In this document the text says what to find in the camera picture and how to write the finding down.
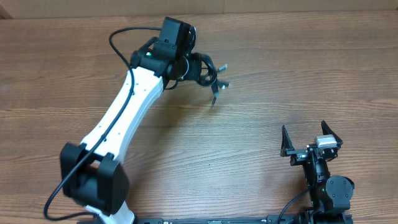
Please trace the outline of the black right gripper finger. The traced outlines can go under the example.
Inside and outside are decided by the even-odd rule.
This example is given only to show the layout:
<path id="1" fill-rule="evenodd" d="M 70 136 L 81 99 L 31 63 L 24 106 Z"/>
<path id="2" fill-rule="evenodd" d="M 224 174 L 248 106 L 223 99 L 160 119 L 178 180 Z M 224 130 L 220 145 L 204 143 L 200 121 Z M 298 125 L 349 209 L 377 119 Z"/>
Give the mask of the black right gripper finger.
<path id="1" fill-rule="evenodd" d="M 324 135 L 332 135 L 335 138 L 337 146 L 341 146 L 343 144 L 343 140 L 331 130 L 326 121 L 323 120 L 321 122 L 321 127 Z"/>
<path id="2" fill-rule="evenodd" d="M 282 143 L 280 147 L 280 156 L 281 157 L 287 157 L 290 156 L 293 151 L 295 151 L 295 148 L 292 144 L 292 141 L 290 140 L 289 134 L 287 132 L 287 129 L 285 125 L 282 126 Z"/>

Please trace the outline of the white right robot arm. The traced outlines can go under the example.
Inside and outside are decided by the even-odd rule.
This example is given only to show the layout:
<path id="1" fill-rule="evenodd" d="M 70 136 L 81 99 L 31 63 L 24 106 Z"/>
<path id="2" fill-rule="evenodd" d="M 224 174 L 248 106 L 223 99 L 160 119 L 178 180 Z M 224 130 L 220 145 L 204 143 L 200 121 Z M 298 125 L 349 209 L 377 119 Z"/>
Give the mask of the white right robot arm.
<path id="1" fill-rule="evenodd" d="M 305 149 L 295 149 L 287 128 L 282 127 L 280 155 L 290 158 L 291 166 L 302 166 L 307 189 L 295 196 L 282 209 L 277 223 L 353 223 L 345 211 L 351 207 L 354 182 L 341 175 L 331 175 L 327 163 L 338 157 L 343 140 L 325 121 L 321 122 L 321 136 Z M 305 194 L 309 194 L 311 207 L 305 207 L 296 215 L 287 215 L 287 209 Z"/>

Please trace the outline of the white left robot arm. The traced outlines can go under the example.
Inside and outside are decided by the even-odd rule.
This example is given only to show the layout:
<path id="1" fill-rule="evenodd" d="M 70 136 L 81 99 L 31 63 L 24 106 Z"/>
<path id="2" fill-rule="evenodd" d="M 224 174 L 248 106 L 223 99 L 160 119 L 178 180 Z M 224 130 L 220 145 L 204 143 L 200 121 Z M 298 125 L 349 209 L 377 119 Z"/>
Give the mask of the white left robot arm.
<path id="1" fill-rule="evenodd" d="M 194 26 L 166 17 L 158 31 L 125 59 L 123 87 L 100 122 L 79 144 L 66 143 L 61 150 L 57 191 L 84 207 L 92 223 L 136 222 L 126 203 L 129 180 L 123 162 L 134 133 L 158 97 L 183 81 L 219 86 L 211 58 L 193 51 Z"/>

